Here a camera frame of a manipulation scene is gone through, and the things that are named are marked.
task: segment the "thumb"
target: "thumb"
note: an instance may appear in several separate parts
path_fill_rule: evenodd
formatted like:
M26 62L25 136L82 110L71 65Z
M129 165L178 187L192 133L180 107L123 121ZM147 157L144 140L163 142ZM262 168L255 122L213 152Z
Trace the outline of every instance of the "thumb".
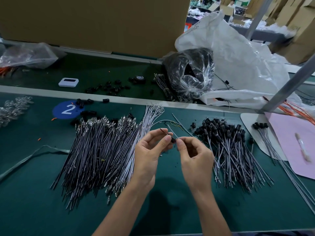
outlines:
M177 149L180 153L180 160L190 160L190 156L187 151L187 146L181 139L176 139Z
M160 142L152 149L155 154L160 155L165 147L171 142L172 137L170 135L166 135L163 137Z

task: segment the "hand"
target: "hand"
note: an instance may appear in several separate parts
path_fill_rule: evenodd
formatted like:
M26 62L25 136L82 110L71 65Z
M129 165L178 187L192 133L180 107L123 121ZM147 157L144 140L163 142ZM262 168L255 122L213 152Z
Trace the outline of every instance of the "hand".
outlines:
M181 137L176 140L180 152L181 170L192 194L211 192L214 156L197 138Z
M161 152L173 147L170 136L173 133L170 132L170 135L166 135L167 128L161 129L148 132L135 147L135 166L132 179L148 190L154 186L157 161Z

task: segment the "blue circle with number 2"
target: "blue circle with number 2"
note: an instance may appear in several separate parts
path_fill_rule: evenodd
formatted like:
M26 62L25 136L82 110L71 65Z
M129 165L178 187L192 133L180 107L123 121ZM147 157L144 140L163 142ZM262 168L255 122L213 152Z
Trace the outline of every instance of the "blue circle with number 2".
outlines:
M55 118L70 119L80 115L80 112L84 111L84 107L79 108L79 105L76 105L76 101L77 100L65 101L54 107L53 115Z

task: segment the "number 2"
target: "number 2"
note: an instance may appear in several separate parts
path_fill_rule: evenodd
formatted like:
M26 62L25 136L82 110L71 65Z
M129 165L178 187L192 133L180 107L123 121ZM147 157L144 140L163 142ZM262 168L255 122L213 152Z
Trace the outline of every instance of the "number 2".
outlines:
M68 109L68 110L63 111L62 113L63 113L63 114L71 114L71 113L68 113L68 112L69 112L69 111L71 111L72 109L75 109L75 108L76 108L76 106L75 106L75 105L73 105L73 104L70 104L70 105L68 105L67 107L70 107L70 106L72 106L72 108L70 108L70 109Z

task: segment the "pink sheet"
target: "pink sheet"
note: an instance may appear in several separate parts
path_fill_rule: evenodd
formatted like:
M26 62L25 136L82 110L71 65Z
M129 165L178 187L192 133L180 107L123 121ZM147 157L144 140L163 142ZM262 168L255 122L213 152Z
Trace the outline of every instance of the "pink sheet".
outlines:
M315 179L315 126L309 121L288 115L266 112L265 115L295 174ZM301 136L311 157L311 163L303 158L300 145L295 137L296 132Z

